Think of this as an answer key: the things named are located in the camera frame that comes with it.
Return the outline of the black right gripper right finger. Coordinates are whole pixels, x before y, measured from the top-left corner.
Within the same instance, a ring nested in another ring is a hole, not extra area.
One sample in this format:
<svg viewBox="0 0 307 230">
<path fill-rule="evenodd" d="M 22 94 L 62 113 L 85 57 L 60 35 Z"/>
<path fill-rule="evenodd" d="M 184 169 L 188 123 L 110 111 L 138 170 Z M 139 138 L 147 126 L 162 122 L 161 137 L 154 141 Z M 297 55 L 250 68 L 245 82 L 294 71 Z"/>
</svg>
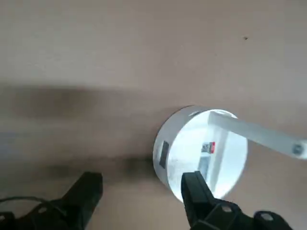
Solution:
<svg viewBox="0 0 307 230">
<path fill-rule="evenodd" d="M 185 172 L 181 193 L 191 230 L 291 230 L 280 215 L 266 210 L 250 217 L 232 202 L 214 198 L 199 171 Z"/>
</svg>

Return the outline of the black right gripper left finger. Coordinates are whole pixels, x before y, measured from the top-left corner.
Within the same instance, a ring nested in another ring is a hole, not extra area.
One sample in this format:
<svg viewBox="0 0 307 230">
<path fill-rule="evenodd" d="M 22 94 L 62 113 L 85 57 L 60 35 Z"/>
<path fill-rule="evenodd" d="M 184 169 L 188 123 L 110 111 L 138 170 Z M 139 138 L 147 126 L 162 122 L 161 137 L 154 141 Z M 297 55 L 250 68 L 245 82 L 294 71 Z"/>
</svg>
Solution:
<svg viewBox="0 0 307 230">
<path fill-rule="evenodd" d="M 83 230 L 103 196 L 103 176 L 99 172 L 84 172 L 66 194 L 54 200 L 34 196 L 12 196 L 7 201 L 36 201 L 27 214 L 16 218 L 11 211 L 0 213 L 2 230 Z"/>
</svg>

